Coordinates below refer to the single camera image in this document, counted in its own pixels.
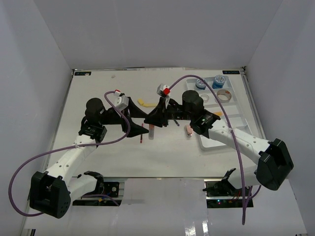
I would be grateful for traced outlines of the clear tape roll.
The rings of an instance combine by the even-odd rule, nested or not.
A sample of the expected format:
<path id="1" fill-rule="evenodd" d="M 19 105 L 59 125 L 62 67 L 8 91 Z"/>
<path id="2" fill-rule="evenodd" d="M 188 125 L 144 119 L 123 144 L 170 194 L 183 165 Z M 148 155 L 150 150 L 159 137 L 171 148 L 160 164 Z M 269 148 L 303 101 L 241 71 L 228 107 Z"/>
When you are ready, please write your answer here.
<path id="1" fill-rule="evenodd" d="M 205 103 L 208 102 L 209 99 L 210 99 L 207 94 L 202 94 L 200 97 L 203 99 L 203 101 L 204 101 Z"/>

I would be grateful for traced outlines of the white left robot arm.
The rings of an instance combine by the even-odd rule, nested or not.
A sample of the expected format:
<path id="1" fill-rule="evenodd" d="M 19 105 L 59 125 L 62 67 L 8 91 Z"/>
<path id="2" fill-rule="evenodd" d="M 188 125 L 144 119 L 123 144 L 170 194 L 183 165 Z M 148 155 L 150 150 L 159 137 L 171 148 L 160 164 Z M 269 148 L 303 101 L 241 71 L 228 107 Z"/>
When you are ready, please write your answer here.
<path id="1" fill-rule="evenodd" d="M 59 219 L 76 199 L 103 197 L 106 188 L 103 175 L 86 171 L 75 177 L 76 170 L 92 152 L 105 144 L 106 125 L 119 124 L 127 137 L 135 137 L 148 133 L 148 130 L 132 119 L 146 116 L 125 95 L 119 96 L 109 109 L 105 109 L 99 98 L 90 99 L 73 147 L 66 149 L 64 155 L 45 172 L 36 172 L 32 176 L 30 207 Z"/>

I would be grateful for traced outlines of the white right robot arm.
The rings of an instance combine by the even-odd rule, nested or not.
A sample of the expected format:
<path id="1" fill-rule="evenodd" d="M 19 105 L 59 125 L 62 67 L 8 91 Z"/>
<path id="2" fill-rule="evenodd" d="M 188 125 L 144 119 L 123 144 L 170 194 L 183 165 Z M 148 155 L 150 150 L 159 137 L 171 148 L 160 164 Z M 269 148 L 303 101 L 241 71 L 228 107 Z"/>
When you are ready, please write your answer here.
<path id="1" fill-rule="evenodd" d="M 182 95 L 182 103 L 161 96 L 157 106 L 144 119 L 146 124 L 158 127 L 169 120 L 188 120 L 194 133 L 221 142 L 249 158 L 254 166 L 228 170 L 222 180 L 205 188 L 210 196 L 234 196 L 242 187 L 262 185 L 269 190 L 279 189 L 294 164 L 286 144 L 280 140 L 268 141 L 252 136 L 237 128 L 228 127 L 227 121 L 207 111 L 204 100 L 194 90 Z"/>

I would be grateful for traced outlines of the blue tape roll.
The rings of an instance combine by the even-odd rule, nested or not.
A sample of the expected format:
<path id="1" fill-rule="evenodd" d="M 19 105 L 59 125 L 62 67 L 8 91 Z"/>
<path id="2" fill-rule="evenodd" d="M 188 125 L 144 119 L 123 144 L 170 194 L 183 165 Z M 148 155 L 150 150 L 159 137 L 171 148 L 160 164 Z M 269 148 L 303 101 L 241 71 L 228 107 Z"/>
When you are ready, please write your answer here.
<path id="1" fill-rule="evenodd" d="M 200 90 L 205 90 L 207 87 L 202 79 L 197 79 L 195 82 L 195 86 L 197 89 L 200 89 Z"/>
<path id="2" fill-rule="evenodd" d="M 223 88 L 225 82 L 226 82 L 226 78 L 223 75 L 217 75 L 214 77 L 212 88 L 221 89 Z"/>

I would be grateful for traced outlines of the yellow white highlighter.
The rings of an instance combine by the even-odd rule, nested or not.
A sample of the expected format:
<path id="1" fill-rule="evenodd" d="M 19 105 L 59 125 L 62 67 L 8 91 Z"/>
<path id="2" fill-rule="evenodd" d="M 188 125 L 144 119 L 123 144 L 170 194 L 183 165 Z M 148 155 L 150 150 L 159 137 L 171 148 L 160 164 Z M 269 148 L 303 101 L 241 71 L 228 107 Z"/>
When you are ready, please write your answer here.
<path id="1" fill-rule="evenodd" d="M 153 108 L 153 107 L 156 106 L 156 104 L 154 104 L 154 103 L 144 103 L 142 106 L 146 107 L 146 108 Z"/>

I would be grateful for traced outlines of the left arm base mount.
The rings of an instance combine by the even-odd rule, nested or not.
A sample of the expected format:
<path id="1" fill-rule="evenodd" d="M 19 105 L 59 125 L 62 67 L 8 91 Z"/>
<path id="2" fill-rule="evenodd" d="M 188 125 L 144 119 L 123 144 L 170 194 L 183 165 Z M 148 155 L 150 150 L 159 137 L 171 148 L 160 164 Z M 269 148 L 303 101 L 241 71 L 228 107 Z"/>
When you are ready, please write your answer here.
<path id="1" fill-rule="evenodd" d="M 86 192 L 83 197 L 74 200 L 73 206 L 89 207 L 119 207 L 122 203 L 124 182 L 104 178 L 98 172 L 86 171 L 84 177 L 96 179 L 96 185 L 92 192 Z"/>

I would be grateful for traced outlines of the brown packing tape roll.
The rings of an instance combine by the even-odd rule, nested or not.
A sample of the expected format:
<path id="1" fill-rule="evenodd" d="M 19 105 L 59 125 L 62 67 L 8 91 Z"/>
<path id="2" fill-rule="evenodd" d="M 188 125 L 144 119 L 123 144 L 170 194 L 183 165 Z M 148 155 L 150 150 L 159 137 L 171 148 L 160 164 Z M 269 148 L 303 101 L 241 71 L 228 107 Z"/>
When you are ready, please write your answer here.
<path id="1" fill-rule="evenodd" d="M 232 94 L 225 89 L 217 91 L 217 97 L 221 103 L 228 103 L 232 99 Z"/>

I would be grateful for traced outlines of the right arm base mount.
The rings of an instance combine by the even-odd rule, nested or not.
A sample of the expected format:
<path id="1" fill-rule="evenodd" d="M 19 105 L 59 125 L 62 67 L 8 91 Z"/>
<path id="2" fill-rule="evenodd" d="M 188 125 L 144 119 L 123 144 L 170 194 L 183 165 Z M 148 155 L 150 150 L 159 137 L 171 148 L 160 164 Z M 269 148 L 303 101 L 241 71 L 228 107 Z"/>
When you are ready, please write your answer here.
<path id="1" fill-rule="evenodd" d="M 205 192 L 207 208 L 242 208 L 242 189 L 236 189 L 228 182 L 229 177 L 236 169 L 228 170 L 220 181 L 206 181 Z"/>

